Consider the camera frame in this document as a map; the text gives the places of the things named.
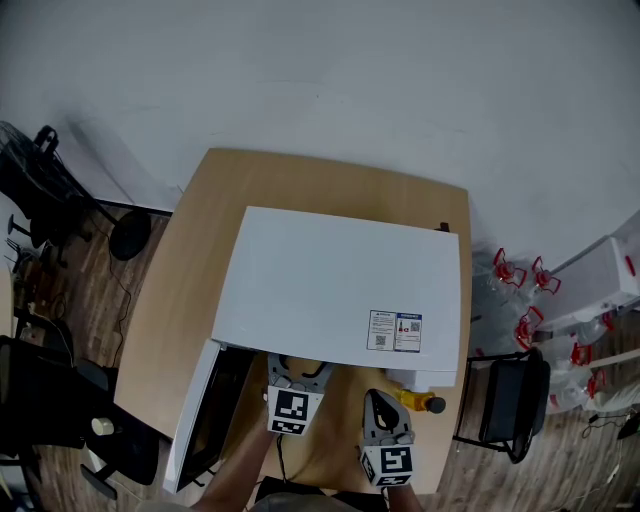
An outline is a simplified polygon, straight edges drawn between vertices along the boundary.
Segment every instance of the black cable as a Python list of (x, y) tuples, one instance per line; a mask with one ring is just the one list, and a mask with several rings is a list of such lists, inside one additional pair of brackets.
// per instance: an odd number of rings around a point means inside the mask
[(120, 343), (118, 343), (118, 348), (116, 349), (116, 353), (113, 356), (113, 363), (111, 363), (111, 368), (113, 368), (118, 359), (118, 352), (120, 352), (122, 344), (124, 343), (124, 335), (122, 334), (122, 322), (127, 318), (127, 315), (129, 314), (129, 306), (131, 305), (132, 296), (131, 292), (124, 287), (122, 281), (120, 281), (120, 278), (113, 273), (113, 269), (111, 268), (111, 265), (113, 264), (113, 258), (111, 257), (111, 251), (108, 249), (108, 245), (111, 243), (111, 238), (109, 238), (109, 235), (107, 235), (98, 227), (93, 218), (91, 218), (91, 215), (87, 215), (87, 217), (89, 217), (89, 220), (96, 227), (96, 229), (107, 239), (107, 252), (109, 254), (109, 273), (117, 281), (117, 283), (120, 285), (120, 288), (122, 288), (122, 291), (124, 291), (124, 293), (126, 293), (128, 297), (127, 307), (124, 309), (124, 315), (122, 315), (122, 317), (118, 319), (118, 334), (120, 335)]
[(64, 296), (64, 292), (60, 292), (58, 293), (53, 300), (49, 301), (49, 313), (51, 314), (51, 309), (53, 308), (53, 306), (55, 306), (56, 304), (58, 304), (57, 300), (58, 298), (62, 298), (62, 314), (61, 315), (56, 315), (53, 314), (51, 315), (53, 317), (53, 319), (51, 318), (46, 318), (43, 317), (41, 315), (35, 315), (34, 313), (31, 313), (33, 316), (37, 316), (39, 318), (44, 319), (45, 321), (47, 321), (49, 324), (51, 324), (53, 327), (55, 327), (58, 330), (58, 334), (60, 334), (60, 339), (62, 340), (62, 343), (64, 343), (65, 348), (67, 349), (67, 352), (69, 353), (69, 362), (71, 365), (71, 368), (75, 367), (75, 361), (73, 360), (73, 343), (69, 343), (69, 340), (67, 340), (67, 338), (64, 335), (64, 332), (62, 332), (62, 329), (60, 328), (60, 325), (57, 324), (56, 322), (59, 322), (60, 320), (62, 320), (62, 318), (64, 317), (65, 313), (67, 312), (67, 299)]
[(282, 481), (285, 484), (288, 484), (289, 481), (287, 480), (287, 475), (284, 471), (284, 459), (282, 458), (282, 437), (284, 436), (284, 434), (280, 434), (278, 436), (278, 439), (276, 440), (276, 446), (278, 448), (278, 459), (280, 460), (280, 471), (282, 471)]
[(591, 418), (589, 418), (589, 424), (584, 428), (584, 430), (582, 431), (582, 439), (586, 439), (587, 437), (589, 437), (591, 435), (591, 429), (593, 428), (602, 428), (602, 427), (606, 427), (607, 425), (615, 425), (618, 428), (622, 428), (623, 425), (618, 425), (615, 421), (607, 421), (605, 423), (602, 423), (601, 425), (594, 425), (594, 423), (598, 420), (609, 420), (609, 419), (613, 419), (613, 418), (626, 418), (628, 416), (628, 412), (624, 413), (624, 414), (618, 414), (615, 416), (599, 416), (597, 414), (594, 414), (593, 416), (591, 416)]

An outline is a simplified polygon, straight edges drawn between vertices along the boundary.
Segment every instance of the white box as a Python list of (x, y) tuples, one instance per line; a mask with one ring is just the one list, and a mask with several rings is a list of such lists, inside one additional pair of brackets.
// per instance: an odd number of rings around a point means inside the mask
[(621, 243), (608, 237), (591, 251), (557, 272), (558, 293), (540, 294), (544, 315), (539, 329), (555, 331), (592, 318), (635, 300), (640, 295)]
[(248, 207), (212, 338), (317, 361), (432, 372), (454, 385), (458, 236)]

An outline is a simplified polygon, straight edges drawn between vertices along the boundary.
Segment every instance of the wooden table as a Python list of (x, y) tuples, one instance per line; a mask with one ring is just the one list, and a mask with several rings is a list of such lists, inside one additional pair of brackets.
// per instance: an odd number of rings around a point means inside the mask
[[(176, 208), (147, 272), (124, 344), (116, 403), (173, 437), (193, 370), (213, 328), (231, 252), (247, 206), (354, 217), (435, 229), (460, 242), (460, 357), (456, 386), (436, 390), (440, 415), (412, 413), (418, 493), (433, 493), (458, 414), (471, 304), (468, 196), (460, 188), (370, 167), (240, 150), (207, 152)], [(230, 430), (233, 451), (260, 407), (266, 360), (254, 364)], [(356, 460), (365, 392), (391, 389), (381, 370), (338, 367), (312, 428), (287, 437), (287, 476), (341, 490), (370, 490)], [(263, 473), (280, 476), (275, 446)]]

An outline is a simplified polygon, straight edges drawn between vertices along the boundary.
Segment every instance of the black chair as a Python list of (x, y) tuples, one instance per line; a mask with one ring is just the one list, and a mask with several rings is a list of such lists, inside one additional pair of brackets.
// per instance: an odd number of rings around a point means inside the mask
[[(14, 510), (31, 510), (34, 512), (44, 512), (42, 500), (36, 491), (31, 475), (35, 476), (39, 482), (42, 482), (39, 467), (40, 456), (37, 455), (31, 447), (18, 453), (17, 457), (12, 459), (0, 459), (0, 467), (19, 467), (22, 471), (22, 479), (26, 487), (26, 492), (17, 492), (11, 489), (11, 498), (0, 489), (0, 511), (7, 512)], [(26, 503), (25, 497), (29, 498), (31, 505)]]
[[(493, 361), (478, 441), (460, 437), (473, 363)], [(455, 441), (506, 452), (511, 462), (521, 462), (533, 436), (544, 424), (551, 369), (536, 348), (527, 352), (467, 358), (462, 407)]]
[[(270, 496), (271, 494), (288, 492), (292, 494), (325, 496), (325, 493), (317, 487), (297, 484), (295, 482), (286, 483), (278, 478), (265, 476), (260, 482), (255, 502)], [(381, 494), (365, 494), (359, 492), (340, 491), (332, 498), (346, 503), (356, 510), (366, 510), (367, 512), (387, 512), (388, 507), (385, 498)]]
[[(62, 353), (0, 336), (0, 453), (15, 457), (32, 445), (86, 446), (107, 463), (83, 476), (105, 496), (115, 471), (150, 485), (156, 474), (160, 434), (113, 403), (117, 370), (81, 360), (70, 367)], [(98, 436), (93, 418), (109, 418), (112, 435)]]
[(0, 337), (0, 452), (15, 456), (38, 444), (82, 448), (91, 384), (61, 353)]
[(115, 404), (94, 408), (93, 416), (109, 418), (116, 432), (107, 436), (95, 435), (93, 431), (87, 434), (87, 448), (106, 466), (93, 472), (82, 464), (82, 476), (112, 500), (118, 498), (118, 493), (106, 479), (116, 471), (134, 482), (151, 485), (158, 467), (160, 434)]
[(33, 315), (28, 310), (19, 307), (13, 308), (13, 316), (18, 319), (15, 334), (17, 339), (22, 336), (22, 331), (27, 324), (44, 330), (45, 335), (42, 347), (31, 345), (34, 356), (62, 364), (69, 368), (73, 367), (73, 337), (64, 320), (50, 320), (42, 316)]

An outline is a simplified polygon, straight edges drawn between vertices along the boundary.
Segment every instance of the wooden floor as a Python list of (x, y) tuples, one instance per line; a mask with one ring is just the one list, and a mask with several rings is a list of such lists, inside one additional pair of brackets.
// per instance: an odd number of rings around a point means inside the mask
[[(114, 211), (116, 216), (122, 212)], [(98, 226), (109, 225), (94, 215)], [(164, 217), (153, 218), (152, 237), (144, 251), (133, 260), (113, 261), (113, 272), (132, 293), (129, 312), (135, 305), (146, 269), (167, 225)], [(87, 221), (94, 232), (85, 244), (74, 240), (67, 249), (69, 268), (59, 271), (52, 295), (66, 297), (65, 320), (74, 339), (76, 357), (102, 365), (111, 365), (120, 342), (117, 323), (124, 315), (127, 297), (109, 273), (109, 254), (105, 238)], [(127, 321), (123, 321), (126, 332)], [(618, 329), (598, 346), (602, 356), (640, 347), (640, 315), (634, 313), (618, 322)], [(634, 374), (640, 376), (637, 362), (617, 365), (608, 370), (610, 383)], [(476, 436), (483, 406), (486, 371), (474, 372), (463, 433)], [(609, 425), (594, 429), (581, 438), (589, 413), (575, 410), (549, 416), (540, 435), (534, 438), (531, 451), (519, 465), (507, 456), (474, 446), (452, 443), (438, 493), (422, 497), (429, 511), (553, 511), (612, 510), (625, 501), (640, 475), (640, 436), (616, 441), (617, 429)], [(416, 433), (428, 435), (427, 432)], [(143, 487), (121, 475), (111, 479), (119, 493), (116, 502), (95, 491), (80, 475), (80, 464), (89, 464), (86, 450), (38, 447), (43, 475), (39, 490), (48, 510), (56, 511), (126, 511), (135, 510), (140, 499), (172, 500), (184, 504), (195, 501), (200, 491), (189, 486), (177, 496), (162, 491), (162, 474), (168, 445), (161, 449), (158, 476), (152, 486)], [(620, 470), (609, 485), (607, 478), (620, 461)], [(207, 482), (210, 477), (202, 477)]]

